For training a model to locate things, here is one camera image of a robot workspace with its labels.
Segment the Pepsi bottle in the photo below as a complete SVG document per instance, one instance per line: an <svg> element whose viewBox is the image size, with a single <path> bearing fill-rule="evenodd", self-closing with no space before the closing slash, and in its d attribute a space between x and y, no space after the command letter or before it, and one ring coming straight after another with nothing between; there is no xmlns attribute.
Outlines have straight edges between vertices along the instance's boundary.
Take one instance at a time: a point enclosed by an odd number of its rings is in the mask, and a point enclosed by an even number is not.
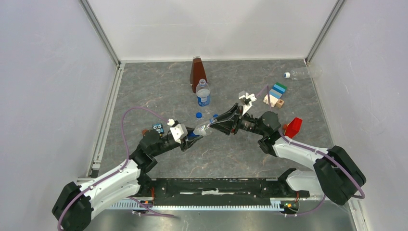
<svg viewBox="0 0 408 231"><path fill-rule="evenodd" d="M205 79L200 79L196 86L196 97L198 105L201 107L208 106L210 104L210 88Z"/></svg>
<svg viewBox="0 0 408 231"><path fill-rule="evenodd" d="M213 133L213 129L210 126L214 124L215 122L217 122L217 119L211 118L197 125L193 131L188 133L187 135L188 140L192 141L193 139L196 139L199 137L211 135Z"/></svg>

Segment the clear unlabelled plastic bottle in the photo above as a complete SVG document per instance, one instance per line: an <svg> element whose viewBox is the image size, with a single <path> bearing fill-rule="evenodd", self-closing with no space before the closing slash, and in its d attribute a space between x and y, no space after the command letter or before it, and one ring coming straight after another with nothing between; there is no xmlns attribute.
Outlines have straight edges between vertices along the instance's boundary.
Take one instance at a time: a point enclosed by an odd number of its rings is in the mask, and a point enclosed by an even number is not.
<svg viewBox="0 0 408 231"><path fill-rule="evenodd" d="M303 80L309 78L318 78L322 75L323 70L320 66L305 66L294 68L290 71L284 72L283 77L293 80Z"/></svg>

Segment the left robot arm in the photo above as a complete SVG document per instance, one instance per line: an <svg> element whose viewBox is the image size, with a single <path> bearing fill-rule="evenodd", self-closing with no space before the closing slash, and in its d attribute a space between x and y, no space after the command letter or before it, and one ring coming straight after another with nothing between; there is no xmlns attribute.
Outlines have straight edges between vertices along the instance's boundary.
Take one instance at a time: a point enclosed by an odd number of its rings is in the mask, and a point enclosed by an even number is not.
<svg viewBox="0 0 408 231"><path fill-rule="evenodd" d="M157 164L156 156L180 148L185 151L201 136L192 129L177 140L174 129L165 136L147 131L137 149L119 166L81 185L70 182L64 186L52 214L60 231L82 231L103 210L134 195L146 196L152 191L152 179L147 173Z"/></svg>

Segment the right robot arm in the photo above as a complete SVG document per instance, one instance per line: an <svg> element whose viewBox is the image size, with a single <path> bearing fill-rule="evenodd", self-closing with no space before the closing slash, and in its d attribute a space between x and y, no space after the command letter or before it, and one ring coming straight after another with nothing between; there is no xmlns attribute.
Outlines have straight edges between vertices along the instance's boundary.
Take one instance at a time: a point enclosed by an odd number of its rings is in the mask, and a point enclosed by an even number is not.
<svg viewBox="0 0 408 231"><path fill-rule="evenodd" d="M278 115L273 111L256 118L243 113L243 107L236 103L227 112L212 118L209 126L227 135L240 130L260 135L258 145L264 153L313 170L316 188L338 205L344 205L350 198L366 197L362 186L367 179L344 148L314 147L283 135Z"/></svg>

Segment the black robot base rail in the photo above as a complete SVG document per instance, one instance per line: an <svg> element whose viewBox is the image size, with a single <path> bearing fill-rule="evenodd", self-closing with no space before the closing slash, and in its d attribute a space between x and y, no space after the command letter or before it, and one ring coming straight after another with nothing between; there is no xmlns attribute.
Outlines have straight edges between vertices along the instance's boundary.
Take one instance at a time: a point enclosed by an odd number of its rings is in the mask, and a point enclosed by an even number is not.
<svg viewBox="0 0 408 231"><path fill-rule="evenodd" d="M142 176L133 195L154 210L278 211L296 212L309 191L293 190L286 178L155 178Z"/></svg>

